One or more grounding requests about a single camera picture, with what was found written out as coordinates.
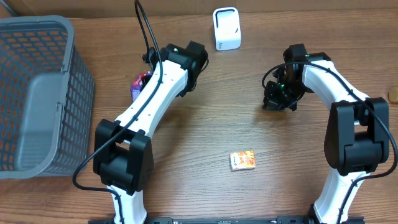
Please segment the red Carefree pad pack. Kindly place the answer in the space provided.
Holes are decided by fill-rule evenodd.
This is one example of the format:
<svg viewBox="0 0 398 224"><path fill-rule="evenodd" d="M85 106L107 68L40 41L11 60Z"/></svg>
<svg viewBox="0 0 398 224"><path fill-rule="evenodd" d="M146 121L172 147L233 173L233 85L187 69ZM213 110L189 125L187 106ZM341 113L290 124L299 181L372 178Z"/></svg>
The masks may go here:
<svg viewBox="0 0 398 224"><path fill-rule="evenodd" d="M151 71L142 72L132 82L130 87L132 102L134 102L138 98L138 96L141 94L144 87L151 79L151 77L152 77Z"/></svg>

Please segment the Kleenex tissue pack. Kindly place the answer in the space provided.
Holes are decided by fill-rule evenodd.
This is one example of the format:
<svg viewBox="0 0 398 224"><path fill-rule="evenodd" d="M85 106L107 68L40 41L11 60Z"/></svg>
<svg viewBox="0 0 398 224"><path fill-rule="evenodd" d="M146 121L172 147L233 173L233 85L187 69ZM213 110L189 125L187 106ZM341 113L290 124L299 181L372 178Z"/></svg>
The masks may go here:
<svg viewBox="0 0 398 224"><path fill-rule="evenodd" d="M229 155L229 163L232 171L254 169L256 167L254 151L232 152Z"/></svg>

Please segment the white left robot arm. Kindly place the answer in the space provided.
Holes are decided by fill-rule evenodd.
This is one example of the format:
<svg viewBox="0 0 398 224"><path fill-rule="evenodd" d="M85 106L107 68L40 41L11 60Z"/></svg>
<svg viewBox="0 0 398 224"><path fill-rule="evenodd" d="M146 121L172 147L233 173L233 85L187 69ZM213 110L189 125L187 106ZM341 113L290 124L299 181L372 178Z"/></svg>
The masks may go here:
<svg viewBox="0 0 398 224"><path fill-rule="evenodd" d="M115 216L107 223L144 223L144 188L154 168L152 137L171 102L196 87L208 63L204 45L185 48L168 44L160 51L155 70L132 105L114 121L102 119L95 130L93 171L115 192Z"/></svg>

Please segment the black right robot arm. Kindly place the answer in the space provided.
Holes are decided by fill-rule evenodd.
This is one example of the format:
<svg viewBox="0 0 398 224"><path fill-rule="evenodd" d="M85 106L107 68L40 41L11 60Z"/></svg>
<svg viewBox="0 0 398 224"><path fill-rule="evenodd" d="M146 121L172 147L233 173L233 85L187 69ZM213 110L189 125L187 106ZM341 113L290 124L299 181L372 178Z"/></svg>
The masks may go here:
<svg viewBox="0 0 398 224"><path fill-rule="evenodd" d="M365 180L391 174L392 167L375 174L397 144L389 130L389 105L384 98L371 98L356 89L335 68L326 53L309 54L303 44L290 45L284 63L267 74L275 81L263 81L266 111L295 111L305 93L316 94L329 111L324 153L330 166L323 190L310 206L308 215L295 223L364 223L349 217L348 210Z"/></svg>

